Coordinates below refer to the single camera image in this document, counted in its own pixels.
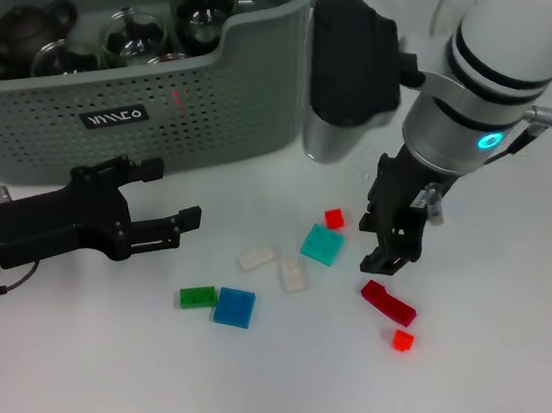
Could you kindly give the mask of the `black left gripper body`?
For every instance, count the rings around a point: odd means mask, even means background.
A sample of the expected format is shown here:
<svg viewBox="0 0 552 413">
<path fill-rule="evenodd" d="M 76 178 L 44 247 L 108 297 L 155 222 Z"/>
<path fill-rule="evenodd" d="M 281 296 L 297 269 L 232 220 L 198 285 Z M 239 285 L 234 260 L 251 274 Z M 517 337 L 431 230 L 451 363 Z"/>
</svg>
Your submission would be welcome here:
<svg viewBox="0 0 552 413">
<path fill-rule="evenodd" d="M 68 185 L 0 204 L 0 266 L 9 270 L 74 250 L 94 249 L 109 259 L 131 256 L 128 204 L 119 188 L 125 163 L 71 170 Z"/>
</svg>

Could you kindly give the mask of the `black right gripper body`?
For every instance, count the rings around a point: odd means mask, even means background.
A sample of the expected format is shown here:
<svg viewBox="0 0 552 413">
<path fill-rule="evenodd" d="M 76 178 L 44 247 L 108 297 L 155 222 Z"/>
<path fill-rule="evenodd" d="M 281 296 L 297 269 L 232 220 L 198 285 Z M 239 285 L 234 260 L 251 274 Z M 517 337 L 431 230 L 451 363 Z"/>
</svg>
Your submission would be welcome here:
<svg viewBox="0 0 552 413">
<path fill-rule="evenodd" d="M 376 232 L 377 246 L 397 246 L 410 260 L 417 260 L 428 218 L 427 210 L 414 208 L 413 202 L 431 183 L 445 195 L 454 177 L 425 166 L 405 146 L 395 158 L 383 154 L 377 172 L 368 195 L 368 211 L 378 211 L 383 221 L 382 231 Z"/>
</svg>

